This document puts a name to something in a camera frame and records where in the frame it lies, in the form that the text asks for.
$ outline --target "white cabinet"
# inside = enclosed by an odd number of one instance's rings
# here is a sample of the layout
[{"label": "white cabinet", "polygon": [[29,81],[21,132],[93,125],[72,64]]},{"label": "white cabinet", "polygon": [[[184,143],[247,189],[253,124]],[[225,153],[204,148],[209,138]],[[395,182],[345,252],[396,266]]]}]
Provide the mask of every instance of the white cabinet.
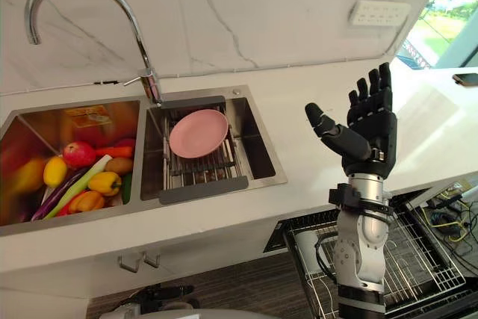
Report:
[{"label": "white cabinet", "polygon": [[88,299],[0,289],[1,319],[84,318]]},{"label": "white cabinet", "polygon": [[183,277],[260,258],[277,220],[270,218],[161,245],[161,265],[174,277]]},{"label": "white cabinet", "polygon": [[[132,288],[150,285],[170,277],[159,265],[154,268],[144,262],[143,250],[108,253],[75,261],[33,267],[0,275],[3,288],[30,291],[64,297],[92,298]],[[155,260],[154,248],[146,251]],[[119,259],[129,267],[139,268],[132,273],[120,268]]]}]

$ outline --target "dishwasher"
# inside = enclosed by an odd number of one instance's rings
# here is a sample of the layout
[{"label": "dishwasher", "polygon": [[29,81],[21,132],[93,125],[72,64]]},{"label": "dishwasher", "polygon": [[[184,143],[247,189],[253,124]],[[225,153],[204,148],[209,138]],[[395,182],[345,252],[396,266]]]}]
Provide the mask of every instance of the dishwasher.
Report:
[{"label": "dishwasher", "polygon": [[[390,319],[478,318],[478,281],[465,277],[423,222],[410,201],[429,189],[395,196],[394,215],[384,246],[385,316]],[[287,247],[294,260],[312,318],[338,317],[337,286],[326,274],[335,273],[333,249],[338,210],[282,220],[265,252]],[[300,233],[313,232],[320,242],[317,255],[327,270],[311,270],[297,245]]]}]

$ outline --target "sink basin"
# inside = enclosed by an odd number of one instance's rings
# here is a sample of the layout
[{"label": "sink basin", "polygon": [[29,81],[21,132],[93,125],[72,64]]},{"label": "sink basin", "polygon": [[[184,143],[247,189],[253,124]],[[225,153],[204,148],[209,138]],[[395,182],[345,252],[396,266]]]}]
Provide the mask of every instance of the sink basin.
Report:
[{"label": "sink basin", "polygon": [[[247,86],[164,94],[161,107],[145,96],[13,111],[0,130],[0,235],[87,222],[287,181]],[[229,132],[220,148],[184,160],[169,148],[175,123],[192,111],[223,112]],[[46,186],[12,191],[19,169],[46,161],[73,141],[94,147],[135,138],[131,199],[127,204],[30,222]]]},{"label": "sink basin", "polygon": [[[170,205],[285,182],[248,87],[168,94],[161,108],[146,117],[141,199]],[[191,112],[223,112],[229,133],[212,154],[199,159],[176,156],[169,148],[173,126]]]}]

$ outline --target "pink plate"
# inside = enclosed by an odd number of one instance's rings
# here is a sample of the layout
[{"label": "pink plate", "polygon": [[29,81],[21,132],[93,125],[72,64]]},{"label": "pink plate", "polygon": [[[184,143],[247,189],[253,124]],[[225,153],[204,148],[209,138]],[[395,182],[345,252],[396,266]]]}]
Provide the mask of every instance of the pink plate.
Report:
[{"label": "pink plate", "polygon": [[219,111],[193,112],[183,117],[171,131],[171,150],[183,158],[209,155],[224,141],[228,127],[226,117]]}]

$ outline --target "marble backsplash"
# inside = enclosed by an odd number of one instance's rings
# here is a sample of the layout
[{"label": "marble backsplash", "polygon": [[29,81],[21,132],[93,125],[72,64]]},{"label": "marble backsplash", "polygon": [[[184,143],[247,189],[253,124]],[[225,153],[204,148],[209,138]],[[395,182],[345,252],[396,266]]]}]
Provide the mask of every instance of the marble backsplash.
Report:
[{"label": "marble backsplash", "polygon": [[[395,53],[426,0],[399,28],[348,23],[357,0],[126,0],[160,75],[374,58]],[[130,25],[111,0],[47,0],[42,44],[28,44],[25,0],[1,0],[0,92],[133,78],[142,67]]]}]

